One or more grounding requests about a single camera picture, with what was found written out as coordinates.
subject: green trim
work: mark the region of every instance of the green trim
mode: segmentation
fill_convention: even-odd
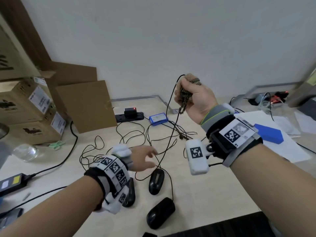
[[[203,118],[203,120],[201,121],[201,124],[200,124],[201,126],[204,124],[204,123],[203,123],[204,119],[207,117],[207,115],[211,112],[212,109],[210,109],[210,111],[207,112],[207,114],[204,116],[204,118]]]
[[[213,117],[215,117],[215,116],[217,116],[217,115],[219,115],[219,114],[221,114],[221,113],[223,113],[223,112],[225,112],[225,111],[230,111],[230,110],[221,111],[221,112],[217,113],[216,115],[212,116],[210,119],[212,119]]]

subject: hand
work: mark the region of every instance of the hand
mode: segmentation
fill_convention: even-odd
[[[188,101],[185,110],[195,123],[200,124],[207,113],[218,104],[215,95],[207,86],[198,86],[185,78],[181,80],[181,85],[184,89],[193,94],[192,100]],[[179,105],[182,104],[181,99],[175,97],[174,100]]]
[[[157,155],[158,152],[152,146],[135,146],[131,149],[131,159],[133,161],[130,171],[144,171],[149,168],[156,167],[156,164],[152,161],[145,161],[146,156],[152,158]]]

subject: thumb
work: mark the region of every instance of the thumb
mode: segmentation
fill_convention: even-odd
[[[185,79],[185,78],[183,78],[183,79],[181,80],[181,85],[182,85],[182,87],[183,87],[185,90],[191,92],[192,94],[199,92],[200,87],[201,87],[201,86],[198,86],[198,85],[196,85],[196,84],[193,84],[193,83],[189,82],[189,81],[188,81],[187,79]]]
[[[152,161],[146,161],[144,164],[145,169],[150,169],[156,167],[156,164],[153,163]]]

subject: white wall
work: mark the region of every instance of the white wall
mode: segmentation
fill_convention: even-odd
[[[242,94],[316,62],[316,0],[22,1],[51,58],[96,66],[111,98],[169,99],[188,72]]]

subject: yellow sticker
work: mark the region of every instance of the yellow sticker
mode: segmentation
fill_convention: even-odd
[[[15,177],[13,178],[12,184],[17,184],[19,181],[20,181],[20,175],[19,175],[19,176],[15,176]]]
[[[316,85],[316,71],[312,74],[312,76],[307,80],[307,83],[312,86]]]

